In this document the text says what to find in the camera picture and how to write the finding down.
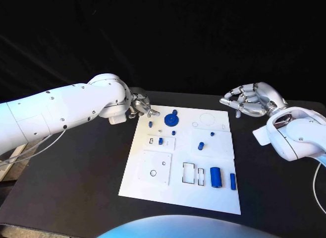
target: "black curtain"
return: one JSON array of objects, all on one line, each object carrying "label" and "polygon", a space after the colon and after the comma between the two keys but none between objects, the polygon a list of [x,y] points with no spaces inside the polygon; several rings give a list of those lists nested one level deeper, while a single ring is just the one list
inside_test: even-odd
[{"label": "black curtain", "polygon": [[0,102],[104,72],[214,95],[264,81],[326,104],[326,3],[0,0]]}]

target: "white foam board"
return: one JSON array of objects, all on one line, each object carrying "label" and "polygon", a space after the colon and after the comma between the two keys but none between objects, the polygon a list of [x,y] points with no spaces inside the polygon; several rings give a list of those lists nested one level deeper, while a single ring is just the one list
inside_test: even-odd
[{"label": "white foam board", "polygon": [[[230,174],[236,174],[236,161],[233,156],[234,146],[228,112],[155,105],[152,108],[159,111],[162,115],[152,118],[143,116],[139,119],[119,195],[241,214],[238,190],[231,190],[230,179]],[[178,110],[179,124],[175,127],[169,127],[165,124],[165,116],[172,113],[174,109]],[[192,148],[197,134],[205,137],[201,138],[201,140],[207,141],[211,136],[210,131],[215,131],[215,136],[223,135],[223,140],[217,142],[215,139],[212,146],[220,145],[220,141],[225,146],[214,148],[211,155],[208,153],[198,154]],[[165,149],[161,150],[156,146],[148,146],[149,135],[175,138],[175,149],[166,151]],[[140,180],[145,151],[172,154],[169,185]],[[195,164],[195,184],[182,182],[184,162]],[[211,167],[221,168],[223,188],[214,188],[211,186]],[[204,186],[198,185],[200,168],[205,170]]]}]

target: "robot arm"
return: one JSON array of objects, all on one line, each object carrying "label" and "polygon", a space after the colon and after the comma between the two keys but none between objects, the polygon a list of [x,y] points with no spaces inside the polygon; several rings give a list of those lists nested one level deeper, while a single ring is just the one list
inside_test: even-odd
[{"label": "robot arm", "polygon": [[[230,98],[240,94],[238,100]],[[312,157],[326,167],[326,118],[318,112],[289,107],[286,100],[267,83],[244,85],[225,95],[221,103],[241,113],[269,115],[267,125],[253,133],[261,145],[272,143],[279,155],[289,161]]]},{"label": "robot arm", "polygon": [[112,124],[126,121],[126,111],[133,115],[152,110],[143,89],[133,93],[114,74],[97,75],[89,84],[74,84],[48,90],[31,97],[0,104],[0,154],[16,146],[44,138],[91,121],[97,115]]}]

